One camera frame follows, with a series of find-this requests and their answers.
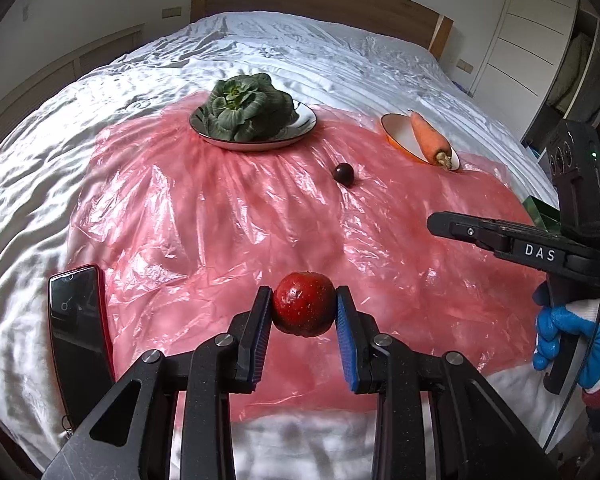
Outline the green leafy vegetable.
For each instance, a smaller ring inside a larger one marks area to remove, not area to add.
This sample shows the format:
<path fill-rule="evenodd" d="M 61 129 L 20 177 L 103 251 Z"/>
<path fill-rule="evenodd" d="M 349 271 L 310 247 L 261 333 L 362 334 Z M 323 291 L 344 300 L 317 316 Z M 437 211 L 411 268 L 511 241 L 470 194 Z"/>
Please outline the green leafy vegetable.
<path fill-rule="evenodd" d="M 249 143 L 273 139 L 297 118 L 291 95 L 256 73 L 218 80 L 190 123 L 211 139 Z"/>

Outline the white bed sheet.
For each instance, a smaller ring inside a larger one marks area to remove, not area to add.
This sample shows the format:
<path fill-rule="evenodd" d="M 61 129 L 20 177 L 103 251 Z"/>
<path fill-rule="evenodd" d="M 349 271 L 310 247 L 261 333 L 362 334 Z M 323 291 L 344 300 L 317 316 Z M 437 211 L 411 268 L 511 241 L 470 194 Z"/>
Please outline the white bed sheet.
<path fill-rule="evenodd" d="M 72 261 L 70 221 L 97 135 L 193 94 L 202 103 L 218 80 L 255 73 L 269 74 L 316 117 L 328 107 L 377 120 L 391 146 L 380 118 L 414 110 L 451 143 L 460 156 L 457 171 L 483 158 L 498 167 L 498 180 L 521 205 L 528 196 L 556 203 L 550 180 L 516 136 L 416 44 L 292 15 L 224 13 L 96 68 L 44 102 L 0 145 L 0 427 L 36 468 L 46 467 L 67 439 L 46 286 L 51 275 L 87 264 Z M 541 382 L 531 405 L 516 410 L 503 398 L 538 440 L 557 442 L 584 406 L 579 399 L 562 404 L 534 371 Z"/>

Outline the wooden headboard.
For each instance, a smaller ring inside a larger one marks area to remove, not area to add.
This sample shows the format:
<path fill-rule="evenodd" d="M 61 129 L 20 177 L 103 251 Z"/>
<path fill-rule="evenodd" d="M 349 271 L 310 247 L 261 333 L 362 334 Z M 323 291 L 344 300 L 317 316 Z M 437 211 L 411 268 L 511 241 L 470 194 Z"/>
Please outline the wooden headboard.
<path fill-rule="evenodd" d="M 268 11 L 339 23 L 418 44 L 442 57 L 453 21 L 412 0 L 192 0 L 189 21 L 223 12 Z"/>

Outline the grey plate with greens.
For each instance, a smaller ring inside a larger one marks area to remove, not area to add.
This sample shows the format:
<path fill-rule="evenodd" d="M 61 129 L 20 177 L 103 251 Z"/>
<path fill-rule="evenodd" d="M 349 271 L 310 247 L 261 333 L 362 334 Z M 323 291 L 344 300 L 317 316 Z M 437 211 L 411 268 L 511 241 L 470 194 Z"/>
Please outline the grey plate with greens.
<path fill-rule="evenodd" d="M 189 117 L 189 125 L 192 129 L 202 140 L 204 140 L 204 142 L 216 146 L 217 148 L 234 152 L 259 153 L 277 150 L 278 148 L 286 148 L 286 146 L 295 144 L 306 138 L 317 124 L 317 118 L 314 111 L 306 106 L 306 104 L 294 101 L 294 111 L 298 115 L 294 122 L 290 122 L 271 139 L 259 142 L 240 143 L 219 140 L 208 136 L 204 124 L 200 120 L 199 111 L 200 108 L 197 108 Z"/>

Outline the orange carrot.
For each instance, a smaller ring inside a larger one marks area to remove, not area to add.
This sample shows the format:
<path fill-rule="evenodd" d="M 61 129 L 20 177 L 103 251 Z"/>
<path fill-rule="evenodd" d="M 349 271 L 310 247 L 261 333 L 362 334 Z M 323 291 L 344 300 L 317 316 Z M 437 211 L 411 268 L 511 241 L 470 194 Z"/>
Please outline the orange carrot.
<path fill-rule="evenodd" d="M 452 169 L 452 148 L 449 141 L 414 110 L 410 114 L 414 137 L 427 162 L 446 170 Z"/>

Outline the black smartphone red case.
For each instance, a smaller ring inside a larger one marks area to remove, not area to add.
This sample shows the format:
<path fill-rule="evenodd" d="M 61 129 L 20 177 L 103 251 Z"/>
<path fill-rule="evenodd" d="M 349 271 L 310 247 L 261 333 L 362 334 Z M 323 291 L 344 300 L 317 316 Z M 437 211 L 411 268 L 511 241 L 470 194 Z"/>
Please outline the black smartphone red case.
<path fill-rule="evenodd" d="M 65 421 L 76 429 L 114 384 L 102 270 L 88 264 L 51 276 L 47 305 Z"/>

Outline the white wardrobe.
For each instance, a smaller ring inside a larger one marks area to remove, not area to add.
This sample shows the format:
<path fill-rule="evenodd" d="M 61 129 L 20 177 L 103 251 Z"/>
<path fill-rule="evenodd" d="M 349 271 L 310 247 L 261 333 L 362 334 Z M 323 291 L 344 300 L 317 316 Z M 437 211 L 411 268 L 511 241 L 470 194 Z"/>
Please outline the white wardrobe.
<path fill-rule="evenodd" d="M 600 124 L 600 18 L 588 0 L 505 0 L 470 95 L 542 152 L 563 119 Z"/>

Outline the green rectangular tray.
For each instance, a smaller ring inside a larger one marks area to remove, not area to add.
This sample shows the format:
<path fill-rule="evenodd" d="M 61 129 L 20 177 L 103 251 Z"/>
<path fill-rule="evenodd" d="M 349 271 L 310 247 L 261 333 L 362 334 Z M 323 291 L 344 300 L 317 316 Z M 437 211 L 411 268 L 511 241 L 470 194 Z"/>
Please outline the green rectangular tray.
<path fill-rule="evenodd" d="M 534 226 L 548 232 L 560 231 L 560 211 L 539 198 L 528 196 L 522 204 Z"/>

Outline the pink plastic sheet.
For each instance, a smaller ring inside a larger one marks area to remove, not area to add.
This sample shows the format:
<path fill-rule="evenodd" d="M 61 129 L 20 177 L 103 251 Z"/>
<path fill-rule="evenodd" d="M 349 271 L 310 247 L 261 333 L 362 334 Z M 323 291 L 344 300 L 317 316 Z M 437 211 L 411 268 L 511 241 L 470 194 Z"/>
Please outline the pink plastic sheet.
<path fill-rule="evenodd" d="M 260 286 L 313 271 L 348 286 L 383 332 L 422 353 L 462 352 L 516 410 L 533 403 L 541 275 L 426 227 L 439 210 L 526 221 L 497 166 L 416 162 L 377 120 L 328 107 L 289 148 L 224 151 L 190 128 L 201 101 L 102 130 L 72 214 L 73 263 L 105 274 L 117 374 L 151 348 L 196 348 Z M 332 178 L 340 162 L 353 167 L 350 188 Z"/>

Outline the dark purple plum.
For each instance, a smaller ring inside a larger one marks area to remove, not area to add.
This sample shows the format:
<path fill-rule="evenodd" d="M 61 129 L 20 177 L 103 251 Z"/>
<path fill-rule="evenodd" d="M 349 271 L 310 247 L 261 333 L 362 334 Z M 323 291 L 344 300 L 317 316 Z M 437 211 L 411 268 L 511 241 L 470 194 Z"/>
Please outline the dark purple plum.
<path fill-rule="evenodd" d="M 350 188 L 355 182 L 353 167 L 347 162 L 340 162 L 340 164 L 332 170 L 332 178 L 340 185 Z"/>

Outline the wall socket plate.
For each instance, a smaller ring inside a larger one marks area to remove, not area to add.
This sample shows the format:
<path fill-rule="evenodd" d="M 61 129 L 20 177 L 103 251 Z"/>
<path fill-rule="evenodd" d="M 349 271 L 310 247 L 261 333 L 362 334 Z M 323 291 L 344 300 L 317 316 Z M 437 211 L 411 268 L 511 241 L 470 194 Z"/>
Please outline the wall socket plate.
<path fill-rule="evenodd" d="M 161 10 L 162 18 L 179 18 L 182 15 L 182 8 L 180 6 L 171 6 L 170 8 L 164 8 Z"/>

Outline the red apple tomato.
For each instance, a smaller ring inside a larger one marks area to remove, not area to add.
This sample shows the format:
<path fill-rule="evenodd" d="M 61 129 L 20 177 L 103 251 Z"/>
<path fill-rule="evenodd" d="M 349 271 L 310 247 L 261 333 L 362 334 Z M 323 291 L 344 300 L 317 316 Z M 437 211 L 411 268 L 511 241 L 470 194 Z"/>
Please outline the red apple tomato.
<path fill-rule="evenodd" d="M 272 319 L 283 333 L 321 336 L 332 326 L 336 312 L 336 289 L 324 274 L 292 272 L 274 290 Z"/>

